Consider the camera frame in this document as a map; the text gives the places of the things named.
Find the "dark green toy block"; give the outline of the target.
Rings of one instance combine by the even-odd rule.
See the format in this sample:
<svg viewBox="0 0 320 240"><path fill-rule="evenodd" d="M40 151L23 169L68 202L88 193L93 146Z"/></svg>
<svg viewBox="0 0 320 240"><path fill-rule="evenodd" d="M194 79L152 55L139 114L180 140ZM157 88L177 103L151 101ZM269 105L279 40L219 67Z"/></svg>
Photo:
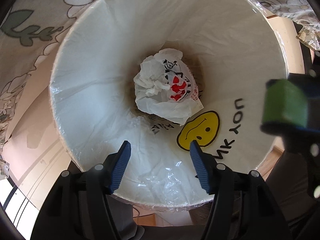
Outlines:
<svg viewBox="0 0 320 240"><path fill-rule="evenodd" d="M304 92L286 79L268 86L262 124L285 124L306 128L309 103Z"/></svg>

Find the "white plastic bag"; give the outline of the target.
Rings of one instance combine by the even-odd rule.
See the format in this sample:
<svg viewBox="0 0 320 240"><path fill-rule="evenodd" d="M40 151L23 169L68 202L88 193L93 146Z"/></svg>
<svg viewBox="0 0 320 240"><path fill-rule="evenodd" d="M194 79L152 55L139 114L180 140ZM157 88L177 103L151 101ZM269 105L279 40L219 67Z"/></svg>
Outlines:
<svg viewBox="0 0 320 240"><path fill-rule="evenodd" d="M181 126L203 109L198 86L182 57L176 49L160 50L143 60L133 78L138 109Z"/></svg>

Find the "white round trash bin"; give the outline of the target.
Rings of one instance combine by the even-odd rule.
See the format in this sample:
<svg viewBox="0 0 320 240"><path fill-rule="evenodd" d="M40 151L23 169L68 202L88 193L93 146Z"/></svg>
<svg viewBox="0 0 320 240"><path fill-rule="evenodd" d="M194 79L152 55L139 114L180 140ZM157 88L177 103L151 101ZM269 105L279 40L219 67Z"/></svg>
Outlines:
<svg viewBox="0 0 320 240"><path fill-rule="evenodd" d="M50 79L53 116L82 171L131 144L115 196L155 210L210 202L196 140L231 169L255 169L266 83L287 77L280 41L254 0L96 0L64 38Z"/></svg>

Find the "person's right leg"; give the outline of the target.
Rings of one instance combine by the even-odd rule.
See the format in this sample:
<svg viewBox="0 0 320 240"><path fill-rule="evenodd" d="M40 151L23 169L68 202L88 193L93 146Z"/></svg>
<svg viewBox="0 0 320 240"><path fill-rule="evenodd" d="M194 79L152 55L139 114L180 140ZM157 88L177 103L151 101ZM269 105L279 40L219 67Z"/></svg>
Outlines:
<svg viewBox="0 0 320 240"><path fill-rule="evenodd" d="M308 171L299 154L284 152L266 179L293 239L319 239L319 202L308 193Z"/></svg>

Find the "floral bed quilt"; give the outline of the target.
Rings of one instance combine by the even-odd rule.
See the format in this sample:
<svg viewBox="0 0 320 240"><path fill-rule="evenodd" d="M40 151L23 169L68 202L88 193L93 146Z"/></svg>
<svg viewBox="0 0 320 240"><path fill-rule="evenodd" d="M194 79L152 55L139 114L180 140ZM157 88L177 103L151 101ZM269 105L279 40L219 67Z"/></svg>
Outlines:
<svg viewBox="0 0 320 240"><path fill-rule="evenodd" d="M94 0L1 0L1 142L21 93L77 16ZM256 0L303 28L302 43L319 50L319 15L311 0Z"/></svg>

